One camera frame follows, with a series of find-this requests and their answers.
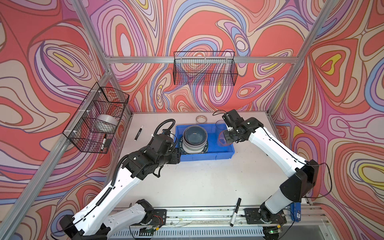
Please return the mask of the white plate green lettered rim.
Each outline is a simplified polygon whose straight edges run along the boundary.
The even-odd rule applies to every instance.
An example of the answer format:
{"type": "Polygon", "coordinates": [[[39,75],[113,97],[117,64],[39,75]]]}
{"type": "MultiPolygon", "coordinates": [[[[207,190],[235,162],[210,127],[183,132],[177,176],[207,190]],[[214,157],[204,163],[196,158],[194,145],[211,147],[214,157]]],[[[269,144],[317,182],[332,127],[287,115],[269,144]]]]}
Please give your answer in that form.
{"type": "Polygon", "coordinates": [[[182,147],[182,143],[183,143],[183,142],[185,142],[185,141],[184,141],[184,138],[182,137],[182,139],[181,139],[181,141],[180,141],[180,146],[181,146],[182,152],[183,152],[184,154],[205,154],[205,153],[208,152],[208,148],[209,148],[209,146],[208,146],[207,149],[205,149],[204,151],[201,151],[201,152],[198,152],[198,151],[194,152],[194,151],[188,151],[188,150],[185,151],[185,150],[183,149],[183,147],[182,147]]]}

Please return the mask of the grey purple bowl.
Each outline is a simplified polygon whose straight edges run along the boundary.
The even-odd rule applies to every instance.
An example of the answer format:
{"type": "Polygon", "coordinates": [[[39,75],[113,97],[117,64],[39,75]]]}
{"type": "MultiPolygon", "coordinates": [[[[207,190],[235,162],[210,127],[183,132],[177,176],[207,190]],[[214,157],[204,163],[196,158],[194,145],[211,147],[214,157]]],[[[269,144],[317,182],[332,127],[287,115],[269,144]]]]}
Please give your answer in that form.
{"type": "Polygon", "coordinates": [[[183,142],[182,143],[182,147],[185,151],[198,151],[198,152],[201,152],[201,151],[204,151],[205,149],[208,148],[208,142],[204,142],[202,144],[198,144],[198,145],[193,145],[193,144],[189,144],[187,142],[183,142]]]}

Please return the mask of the dark blue ceramic bowl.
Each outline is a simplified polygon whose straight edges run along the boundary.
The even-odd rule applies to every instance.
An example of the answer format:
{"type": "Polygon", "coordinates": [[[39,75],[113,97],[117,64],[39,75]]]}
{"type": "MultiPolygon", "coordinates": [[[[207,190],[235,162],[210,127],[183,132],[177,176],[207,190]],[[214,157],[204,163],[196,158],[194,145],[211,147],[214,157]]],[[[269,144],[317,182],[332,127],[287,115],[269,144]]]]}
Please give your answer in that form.
{"type": "Polygon", "coordinates": [[[207,131],[198,125],[187,127],[183,132],[183,138],[191,146],[204,145],[208,140],[207,131]]]}

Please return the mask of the clear grey plastic cup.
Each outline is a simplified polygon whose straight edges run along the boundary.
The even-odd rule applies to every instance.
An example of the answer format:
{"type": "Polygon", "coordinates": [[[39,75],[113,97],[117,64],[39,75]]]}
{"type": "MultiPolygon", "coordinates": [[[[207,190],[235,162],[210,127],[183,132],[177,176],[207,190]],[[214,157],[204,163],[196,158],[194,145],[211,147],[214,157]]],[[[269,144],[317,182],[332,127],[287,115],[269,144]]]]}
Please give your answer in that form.
{"type": "Polygon", "coordinates": [[[216,126],[216,129],[217,129],[217,132],[219,132],[219,133],[222,132],[222,131],[227,130],[227,125],[226,125],[224,120],[218,120],[215,123],[215,126],[216,126]]]}

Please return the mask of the pink translucent cup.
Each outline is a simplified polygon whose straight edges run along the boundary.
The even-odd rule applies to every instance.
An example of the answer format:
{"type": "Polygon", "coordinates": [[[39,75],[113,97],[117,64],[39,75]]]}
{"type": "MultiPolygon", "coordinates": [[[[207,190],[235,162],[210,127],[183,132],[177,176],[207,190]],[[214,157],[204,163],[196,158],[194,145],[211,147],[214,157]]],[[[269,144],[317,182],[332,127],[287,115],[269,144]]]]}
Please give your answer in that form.
{"type": "Polygon", "coordinates": [[[223,130],[219,133],[218,136],[218,145],[221,147],[227,147],[233,143],[233,139],[231,137],[231,132],[228,130],[223,130]]]}

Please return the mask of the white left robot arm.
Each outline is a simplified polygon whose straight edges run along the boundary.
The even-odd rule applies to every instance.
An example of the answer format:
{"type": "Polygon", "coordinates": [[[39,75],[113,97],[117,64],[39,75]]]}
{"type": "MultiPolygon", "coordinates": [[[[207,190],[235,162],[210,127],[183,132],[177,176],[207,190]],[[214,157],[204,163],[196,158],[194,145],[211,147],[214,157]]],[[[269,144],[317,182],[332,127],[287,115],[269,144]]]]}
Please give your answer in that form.
{"type": "Polygon", "coordinates": [[[164,165],[180,163],[180,151],[175,140],[165,134],[152,137],[149,144],[123,156],[112,180],[86,207],[59,221],[72,240],[106,240],[116,232],[139,223],[147,224],[153,217],[152,205],[142,199],[128,210],[112,214],[112,210],[148,175],[160,177],[164,165]]]}

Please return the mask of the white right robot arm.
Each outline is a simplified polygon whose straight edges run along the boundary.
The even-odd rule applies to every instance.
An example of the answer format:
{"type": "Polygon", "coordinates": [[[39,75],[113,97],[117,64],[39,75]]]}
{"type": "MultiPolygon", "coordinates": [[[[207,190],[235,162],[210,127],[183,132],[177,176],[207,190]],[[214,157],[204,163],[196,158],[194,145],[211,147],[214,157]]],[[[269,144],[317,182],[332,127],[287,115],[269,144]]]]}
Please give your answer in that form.
{"type": "Polygon", "coordinates": [[[243,119],[236,110],[222,115],[227,126],[227,144],[249,141],[270,157],[288,177],[278,190],[264,201],[259,214],[264,222],[292,203],[299,203],[314,188],[320,165],[307,161],[282,144],[254,117],[243,119]]]}

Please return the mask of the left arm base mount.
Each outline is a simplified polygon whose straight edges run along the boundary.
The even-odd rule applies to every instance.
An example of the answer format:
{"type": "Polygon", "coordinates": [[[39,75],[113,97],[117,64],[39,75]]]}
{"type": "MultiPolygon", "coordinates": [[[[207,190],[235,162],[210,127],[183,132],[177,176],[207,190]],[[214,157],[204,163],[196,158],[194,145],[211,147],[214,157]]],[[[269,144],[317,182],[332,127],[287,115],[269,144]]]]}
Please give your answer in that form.
{"type": "Polygon", "coordinates": [[[147,200],[138,200],[129,207],[129,214],[135,216],[131,226],[153,226],[161,227],[166,223],[167,210],[155,209],[147,200]]]}

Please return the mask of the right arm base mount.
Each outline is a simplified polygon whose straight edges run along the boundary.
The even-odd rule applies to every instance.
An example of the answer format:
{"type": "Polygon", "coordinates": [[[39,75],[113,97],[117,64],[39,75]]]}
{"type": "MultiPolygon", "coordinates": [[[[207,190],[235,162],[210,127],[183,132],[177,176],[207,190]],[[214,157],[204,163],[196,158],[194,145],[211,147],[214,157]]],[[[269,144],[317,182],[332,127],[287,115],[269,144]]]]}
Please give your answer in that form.
{"type": "Polygon", "coordinates": [[[271,214],[266,209],[246,208],[242,217],[246,218],[247,224],[251,225],[284,225],[287,219],[283,211],[271,214]]]}

